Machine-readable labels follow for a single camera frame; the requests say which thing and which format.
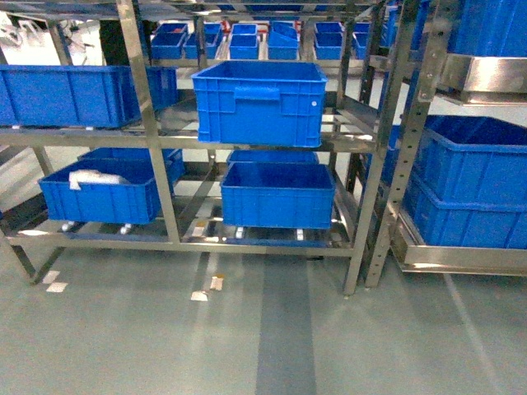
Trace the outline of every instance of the stainless steel shelving rack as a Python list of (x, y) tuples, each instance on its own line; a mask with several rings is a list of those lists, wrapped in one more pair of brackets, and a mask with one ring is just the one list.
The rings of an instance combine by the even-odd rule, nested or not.
[[(82, 16), (72, 15), (71, 9), (82, 8)], [(232, 144), (202, 144), (198, 142), (197, 130), (193, 123), (197, 121), (196, 103), (192, 91), (181, 91), (180, 102), (160, 114), (155, 114), (152, 99), (147, 85), (146, 65), (149, 60), (144, 56), (140, 31), (141, 15), (145, 5), (173, 7), (173, 14), (163, 12), (163, 19), (190, 19), (198, 36), (199, 68), (206, 67), (208, 61), (204, 50), (204, 20), (232, 18), (247, 20), (254, 13), (241, 11), (250, 2), (228, 2), (233, 12), (219, 11), (218, 2), (136, 2), (135, 0), (60, 0), (60, 2), (0, 2), (4, 11), (23, 12), (30, 16), (51, 18), (59, 21), (65, 18), (119, 18), (124, 32), (125, 44), (133, 73), (133, 79), (142, 111), (142, 123), (120, 130), (86, 130), (83, 128), (0, 128), (0, 144), (11, 146), (122, 146), (145, 147), (150, 151), (156, 183), (161, 198), (162, 217), (154, 223), (138, 227), (129, 235), (121, 235), (119, 228), (103, 225), (94, 231), (95, 224), (76, 224), (68, 231), (48, 232), (36, 229), (47, 220), (42, 195), (37, 195), (27, 202), (4, 213), (2, 219), (2, 236), (9, 256), (20, 263), (26, 276), (32, 282), (39, 282), (51, 268), (54, 258), (64, 248), (97, 248), (97, 249), (142, 249), (162, 251), (196, 251), (208, 253), (271, 253), (294, 254), (303, 256), (333, 256), (349, 259), (349, 270), (344, 282), (344, 293), (352, 294), (357, 283), (367, 229), (371, 222), (372, 207), (359, 210), (352, 194), (347, 190), (347, 179), (340, 180), (334, 172), (338, 153), (372, 153), (378, 145), (375, 125), (378, 114), (375, 109), (359, 103), (345, 95), (347, 76), (350, 69), (351, 41), (354, 18), (370, 8), (379, 12), (382, 4), (375, 2), (312, 2), (292, 1), (288, 5), (301, 6), (298, 12), (285, 12), (284, 16), (297, 15), (303, 20), (304, 34), (301, 37), (302, 48), (310, 48), (302, 60), (313, 56), (312, 43), (314, 21), (336, 19), (346, 26), (343, 43), (343, 61), (338, 64), (338, 89), (326, 95), (326, 115), (323, 123), (331, 125), (331, 132), (323, 133), (323, 143), (315, 151), (330, 152), (329, 166), (337, 178), (337, 192), (334, 199), (333, 228), (329, 231), (312, 231), (304, 233), (303, 239), (296, 236), (294, 230), (273, 232), (269, 236), (264, 230), (246, 230), (243, 238), (236, 237), (237, 229), (222, 224), (221, 199), (208, 196), (215, 181), (225, 171), (225, 164), (217, 163), (216, 149), (269, 149), (263, 146), (245, 146)], [(315, 6), (328, 6), (328, 10), (317, 12)], [(101, 6), (109, 6), (114, 13), (106, 9), (99, 15)], [(271, 16), (259, 13), (259, 16)], [(63, 64), (68, 62), (68, 51), (63, 40), (55, 41)], [(384, 115), (391, 124), (392, 117)], [(199, 181), (200, 186), (192, 197), (173, 197), (166, 182), (166, 169), (161, 149), (190, 148), (207, 150), (208, 162), (186, 162), (187, 172), (180, 182)], [(31, 246), (52, 246), (55, 250), (50, 260), (42, 267), (36, 268), (28, 258), (25, 249)]]
[[(459, 6), (457, 0), (437, 0), (432, 4), (425, 26), (428, 41), (422, 60), (413, 51), (406, 58), (418, 3), (419, 1), (404, 2), (395, 51), (388, 57), (378, 56), (377, 43), (372, 40), (369, 53), (373, 55), (365, 60), (366, 72), (361, 82), (361, 99), (365, 103), (369, 100), (374, 70), (388, 72), (388, 78), (392, 81), (410, 81), (414, 76), (403, 113), (401, 151), (391, 187), (382, 184), (381, 193), (369, 191), (368, 194), (368, 186), (374, 185), (380, 177), (379, 171), (370, 172), (366, 186), (366, 200), (375, 201), (375, 226), (370, 235), (371, 248), (366, 255), (364, 267), (366, 286), (377, 286), (390, 248), (403, 272), (527, 276), (527, 250), (426, 245), (408, 214), (401, 209), (400, 203), (422, 130), (436, 95), (459, 105), (527, 105), (527, 58), (482, 58), (447, 53), (451, 27), (455, 23)], [(401, 47), (408, 60), (404, 69), (397, 68), (401, 61), (398, 57)], [(385, 100), (383, 105), (395, 105), (395, 101)], [(379, 140), (381, 136), (387, 135), (386, 132), (380, 132)], [(384, 147), (385, 141), (379, 141), (379, 144)], [(357, 171), (356, 174), (360, 179), (361, 172)]]
[[(130, 65), (133, 72), (139, 103), (142, 109), (142, 124), (133, 125), (121, 130), (97, 130), (61, 128), (0, 128), (0, 144), (10, 146), (129, 146), (145, 147), (150, 151), (152, 164), (156, 176), (162, 206), (162, 218), (155, 223), (138, 228), (130, 235), (120, 235), (118, 227), (103, 225), (98, 231), (93, 231), (91, 225), (77, 224), (67, 232), (44, 232), (35, 227), (47, 219), (42, 195), (37, 195), (27, 202), (4, 213), (1, 222), (0, 242), (5, 245), (9, 256), (20, 263), (23, 272), (33, 282), (39, 282), (51, 268), (54, 258), (64, 248), (97, 248), (97, 249), (142, 249), (163, 251), (196, 251), (208, 253), (271, 253), (294, 254), (303, 256), (334, 256), (349, 259), (349, 267), (344, 280), (343, 292), (350, 295), (354, 292), (361, 265), (366, 276), (366, 286), (376, 286), (386, 254), (393, 240), (395, 256), (401, 259), (403, 269), (417, 270), (417, 264), (428, 264), (428, 269), (436, 265), (436, 272), (449, 271), (453, 267), (450, 263), (465, 265), (466, 272), (470, 261), (460, 257), (483, 256), (487, 249), (446, 249), (430, 247), (422, 243), (418, 235), (412, 232), (412, 226), (406, 226), (405, 221), (399, 219), (399, 203), (403, 197), (409, 172), (412, 169), (413, 158), (421, 137), (421, 131), (430, 108), (430, 103), (439, 91), (440, 83), (455, 89), (445, 89), (446, 93), (455, 93), (456, 100), (475, 101), (487, 104), (488, 93), (493, 93), (492, 100), (514, 101), (520, 103), (525, 99), (525, 84), (515, 91), (511, 89), (496, 89), (491, 83), (484, 88), (475, 80), (482, 76), (476, 73), (478, 67), (474, 65), (479, 60), (472, 58), (468, 63), (456, 63), (451, 55), (446, 53), (446, 43), (450, 35), (451, 23), (458, 6), (457, 0), (435, 0), (436, 10), (431, 14), (427, 23), (430, 38), (422, 61), (416, 61), (410, 50), (410, 42), (416, 23), (419, 0), (406, 0), (403, 5), (399, 23), (398, 36), (395, 46), (387, 57), (379, 55), (381, 20), (384, 15), (385, 2), (382, 0), (336, 0), (316, 2), (311, 0), (290, 0), (288, 6), (301, 6), (296, 12), (250, 12), (245, 0), (203, 0), (195, 1), (141, 1), (136, 0), (0, 0), (0, 10), (25, 13), (29, 16), (52, 19), (120, 19), (124, 38), (128, 50)], [(233, 11), (225, 11), (218, 6), (231, 6)], [(317, 11), (317, 6), (327, 6), (324, 11)], [(337, 154), (349, 153), (347, 177), (341, 180), (336, 172), (337, 192), (335, 195), (333, 228), (330, 231), (309, 231), (304, 240), (298, 240), (295, 232), (282, 232), (270, 239), (267, 232), (261, 230), (247, 230), (245, 237), (236, 238), (236, 229), (223, 226), (221, 218), (221, 200), (208, 197), (212, 184), (219, 180), (225, 171), (225, 166), (216, 161), (216, 149), (268, 149), (262, 146), (245, 146), (231, 144), (202, 144), (197, 140), (197, 131), (193, 127), (197, 120), (196, 104), (192, 91), (182, 91), (182, 100), (174, 107), (163, 111), (157, 116), (152, 108), (152, 100), (147, 86), (145, 66), (149, 64), (144, 57), (139, 34), (141, 15), (148, 17), (148, 12), (156, 10), (161, 17), (158, 19), (192, 20), (198, 35), (197, 61), (199, 68), (206, 67), (208, 61), (204, 50), (204, 20), (218, 21), (222, 18), (247, 21), (254, 16), (298, 16), (304, 24), (301, 37), (301, 51), (305, 56), (301, 60), (309, 61), (313, 56), (313, 22), (317, 20), (335, 19), (344, 23), (346, 31), (343, 43), (343, 60), (338, 65), (338, 89), (329, 91), (326, 95), (326, 115), (324, 123), (332, 125), (332, 132), (323, 132), (323, 143), (314, 151), (330, 153), (329, 166), (334, 172)], [(372, 24), (372, 39), (362, 69), (361, 91), (359, 101), (345, 95), (347, 77), (350, 71), (351, 41), (355, 18), (369, 12)], [(67, 51), (61, 44), (60, 36), (55, 40), (63, 63), (67, 62)], [(524, 76), (527, 67), (522, 59), (517, 60), (515, 66), (509, 66), (507, 75), (516, 72)], [(457, 77), (445, 74), (445, 64), (452, 64), (460, 73)], [(376, 70), (387, 72), (387, 89), (384, 99), (380, 103), (380, 110), (370, 107), (371, 88)], [(403, 118), (403, 149), (399, 156), (396, 177), (392, 188), (387, 190), (380, 183), (380, 174), (385, 162), (389, 134), (395, 116), (396, 105), (399, 100), (401, 85), (408, 78), (408, 73), (418, 70), (419, 81), (413, 98), (405, 110)], [(166, 182), (166, 170), (161, 154), (162, 148), (191, 148), (207, 150), (208, 162), (187, 162), (187, 174), (180, 182), (200, 181), (197, 192), (192, 197), (172, 197)], [(361, 178), (360, 154), (371, 154), (370, 171), (367, 180), (363, 180), (364, 187), (361, 201), (356, 202), (351, 191), (355, 186), (356, 176)], [(407, 233), (398, 233), (403, 229)], [(42, 267), (35, 268), (24, 249), (30, 246), (53, 246), (54, 253)], [(518, 250), (497, 250), (501, 262), (525, 262), (527, 253)], [(512, 274), (525, 274), (515, 265)], [(502, 267), (505, 273), (511, 269)]]

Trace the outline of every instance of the blue storage bin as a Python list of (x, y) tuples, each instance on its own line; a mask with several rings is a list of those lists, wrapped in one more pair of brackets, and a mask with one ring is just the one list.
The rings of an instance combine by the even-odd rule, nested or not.
[(429, 245), (527, 249), (527, 205), (442, 202), (415, 174), (403, 204)]
[(227, 158), (227, 164), (232, 162), (319, 163), (319, 157), (311, 151), (235, 150)]
[(223, 223), (328, 229), (334, 192), (325, 165), (235, 162), (222, 181)]
[(186, 23), (163, 23), (156, 29), (156, 35), (160, 33), (187, 35), (189, 33), (189, 25)]
[(231, 59), (258, 59), (258, 36), (233, 35), (229, 50)]
[(364, 59), (366, 57), (366, 46), (368, 45), (367, 33), (353, 33), (353, 48), (357, 59)]
[[(0, 124), (120, 128), (141, 118), (127, 66), (0, 65)], [(154, 109), (177, 102), (175, 68), (150, 67)]]
[(181, 48), (183, 47), (186, 34), (160, 33), (152, 40), (153, 59), (181, 59)]
[[(183, 150), (163, 150), (166, 175), (170, 191), (174, 192), (174, 183), (184, 174)], [(79, 159), (116, 159), (116, 160), (144, 160), (151, 165), (150, 152), (147, 148), (97, 148), (87, 152)]]
[(341, 33), (315, 35), (315, 52), (319, 60), (339, 60), (343, 49)]
[(268, 39), (268, 58), (296, 60), (298, 38), (296, 30), (287, 22), (274, 22)]
[(341, 33), (343, 32), (343, 26), (340, 22), (317, 22), (315, 23), (315, 33)]
[(268, 44), (268, 57), (272, 60), (296, 60), (298, 58), (298, 44), (291, 46), (276, 46)]
[[(117, 174), (130, 184), (82, 184), (69, 188), (69, 174), (76, 170), (99, 170)], [(142, 160), (81, 160), (39, 181), (48, 206), (48, 217), (56, 221), (147, 224), (161, 203), (154, 171)]]
[[(419, 24), (419, 14), (417, 14), (417, 24)], [(382, 47), (391, 47), (395, 38), (397, 37), (397, 20), (399, 19), (399, 8), (396, 5), (387, 6), (385, 21), (382, 25), (382, 30), (380, 32), (380, 46)]]
[(527, 204), (527, 128), (429, 116), (413, 172), (447, 202)]
[(326, 76), (313, 63), (223, 62), (192, 76), (201, 142), (320, 145)]
[(253, 23), (237, 23), (232, 26), (233, 35), (257, 35), (258, 25)]
[(461, 0), (449, 52), (474, 56), (527, 57), (525, 0)]
[[(214, 59), (216, 57), (217, 49), (222, 43), (222, 36), (218, 34), (205, 34), (205, 41), (207, 42), (207, 59)], [(196, 34), (191, 34), (184, 43), (184, 53), (187, 59), (197, 59), (198, 49), (196, 48)]]
[(353, 27), (353, 31), (355, 33), (370, 33), (370, 26), (370, 22), (357, 22)]
[(206, 35), (223, 35), (221, 23), (206, 23), (205, 24)]

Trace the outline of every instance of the stacked blue crate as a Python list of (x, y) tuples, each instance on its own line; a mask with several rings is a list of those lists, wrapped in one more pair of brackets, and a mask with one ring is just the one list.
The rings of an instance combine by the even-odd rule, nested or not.
[(291, 23), (272, 22), (268, 38), (269, 59), (296, 60), (298, 34)]
[(527, 249), (527, 128), (431, 116), (404, 206), (433, 245)]

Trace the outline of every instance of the white paper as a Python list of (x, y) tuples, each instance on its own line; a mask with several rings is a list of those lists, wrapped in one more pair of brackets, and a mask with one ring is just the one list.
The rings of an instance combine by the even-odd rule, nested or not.
[(42, 284), (51, 284), (57, 278), (60, 272), (58, 270), (50, 270), (42, 280)]
[(211, 281), (211, 290), (222, 290), (223, 288), (223, 277), (214, 276)]
[(66, 286), (68, 286), (67, 282), (54, 282), (48, 287), (46, 292), (63, 292), (66, 289)]
[(195, 290), (190, 296), (190, 300), (196, 300), (198, 302), (208, 302), (208, 296), (204, 290)]

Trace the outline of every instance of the vertical metal post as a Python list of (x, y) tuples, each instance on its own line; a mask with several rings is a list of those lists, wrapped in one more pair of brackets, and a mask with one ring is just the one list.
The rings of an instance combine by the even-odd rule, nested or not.
[(36, 269), (31, 264), (31, 261), (27, 257), (26, 252), (24, 252), (24, 249), (19, 246), (10, 245), (2, 231), (2, 228), (0, 228), (0, 250), (2, 251), (6, 261), (20, 263), (20, 265), (15, 265), (16, 269), (21, 272), (22, 276), (27, 280), (30, 280), (36, 274)]
[[(207, 68), (207, 36), (205, 34), (205, 20), (201, 16), (195, 16), (194, 33), (196, 34), (196, 48), (198, 50), (198, 69)], [(216, 151), (207, 150), (208, 164), (211, 168), (216, 164)]]
[(52, 174), (53, 166), (51, 165), (51, 160), (49, 160), (45, 148), (43, 146), (34, 146), (33, 152), (35, 153), (36, 159), (39, 162), (42, 173), (44, 173), (44, 175)]
[(315, 60), (315, 23), (309, 18), (302, 26), (301, 48), (302, 60), (313, 62)]
[(49, 34), (51, 35), (51, 40), (55, 50), (57, 51), (58, 60), (63, 66), (72, 66), (72, 55), (69, 53), (68, 43), (66, 42), (66, 37), (63, 33), (63, 28), (60, 25), (60, 22), (53, 21), (49, 24)]
[(386, 255), (394, 224), (399, 215), (400, 204), (408, 185), (408, 178), (413, 167), (417, 147), (421, 140), (422, 130), (427, 120), (428, 110), (436, 94), (443, 63), (446, 59), (446, 48), (450, 38), (452, 24), (457, 15), (457, 0), (437, 0), (436, 10), (431, 12), (428, 20), (428, 42), (422, 60), (421, 71), (414, 73), (416, 85), (410, 90), (407, 107), (404, 110), (401, 124), (401, 151), (395, 167), (394, 179), (390, 187), (387, 203), (380, 214), (381, 221), (375, 228), (375, 247), (368, 257), (366, 286), (377, 286), (385, 264)]
[(172, 205), (172, 196), (165, 168), (165, 159), (161, 149), (157, 121), (152, 106), (152, 98), (148, 87), (147, 69), (148, 57), (142, 51), (139, 26), (142, 25), (137, 0), (116, 0), (119, 19), (123, 29), (124, 43), (128, 52), (128, 59), (132, 69), (133, 82), (141, 109), (142, 124), (145, 128), (147, 144), (154, 175), (156, 176), (157, 190), (161, 200), (163, 217), (165, 218), (166, 231), (172, 243), (178, 244), (180, 236)]
[(382, 110), (377, 120), (377, 148), (371, 154), (370, 171), (358, 215), (353, 256), (350, 260), (344, 282), (345, 295), (350, 295), (355, 290), (358, 273), (361, 268), (364, 252), (366, 251), (366, 241), (375, 208), (377, 190), (380, 184), (380, 174), (385, 163), (389, 134), (391, 133), (392, 122), (394, 121), (395, 110), (397, 109), (397, 102), (399, 100), (399, 92), (403, 84), (406, 63), (410, 54), (410, 43), (415, 29), (419, 3), (420, 0), (406, 0), (404, 2), (394, 52), (390, 54), (390, 60), (393, 66), (389, 72), (389, 86), (385, 96), (385, 103), (382, 105)]
[(371, 12), (370, 39), (368, 40), (368, 48), (362, 67), (361, 90), (359, 92), (359, 101), (367, 105), (370, 103), (373, 79), (375, 76), (375, 68), (370, 65), (370, 58), (371, 55), (375, 55), (379, 51), (384, 15), (385, 7), (379, 7), (378, 5), (373, 7), (373, 11)]
[(207, 37), (205, 35), (205, 21), (202, 16), (195, 16), (194, 33), (196, 34), (196, 48), (198, 50), (198, 69), (207, 68)]

